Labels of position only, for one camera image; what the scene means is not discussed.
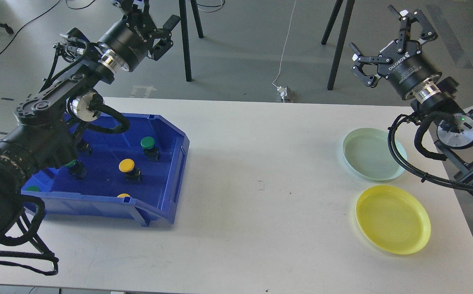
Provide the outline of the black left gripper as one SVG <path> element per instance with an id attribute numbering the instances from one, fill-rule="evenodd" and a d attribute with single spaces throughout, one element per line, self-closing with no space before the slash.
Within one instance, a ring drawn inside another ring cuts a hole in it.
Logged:
<path id="1" fill-rule="evenodd" d="M 112 50 L 125 62 L 125 71 L 134 69 L 149 54 L 158 61 L 173 46 L 172 30 L 180 17 L 171 15 L 163 28 L 158 28 L 149 13 L 148 0 L 112 0 L 123 17 L 117 21 L 98 41 L 102 50 Z"/>

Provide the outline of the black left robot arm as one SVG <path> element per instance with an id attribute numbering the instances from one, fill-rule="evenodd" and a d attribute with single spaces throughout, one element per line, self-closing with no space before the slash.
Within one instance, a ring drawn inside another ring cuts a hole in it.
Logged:
<path id="1" fill-rule="evenodd" d="M 128 119 L 104 104 L 94 86 L 111 84 L 118 70 L 132 72 L 144 58 L 157 61 L 173 46 L 178 15 L 158 28 L 149 1 L 113 5 L 123 16 L 97 42 L 78 28 L 62 35 L 44 85 L 16 107 L 18 126 L 0 140 L 0 265 L 57 275 L 59 259 L 38 235 L 45 203 L 22 188 L 42 169 L 77 163 L 85 131 L 126 132 Z"/>

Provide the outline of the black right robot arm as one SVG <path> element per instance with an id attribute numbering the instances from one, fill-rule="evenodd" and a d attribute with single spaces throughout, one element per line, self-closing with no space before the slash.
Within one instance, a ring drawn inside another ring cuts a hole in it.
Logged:
<path id="1" fill-rule="evenodd" d="M 388 150 L 392 158 L 422 182 L 468 192 L 473 196 L 473 161 L 466 162 L 456 149 L 473 147 L 473 109 L 465 112 L 454 100 L 458 83 L 451 77 L 440 80 L 441 72 L 431 63 L 422 45 L 437 38 L 437 33 L 421 10 L 388 9 L 399 20 L 399 35 L 377 56 L 364 56 L 351 43 L 354 52 L 352 72 L 365 86 L 374 88 L 386 79 L 403 100 L 411 100 L 413 113 L 399 115 L 388 129 Z M 451 161 L 458 172 L 453 180 L 422 171 L 404 159 L 396 146 L 395 135 L 402 123 L 418 126 L 415 149 L 426 158 Z"/>

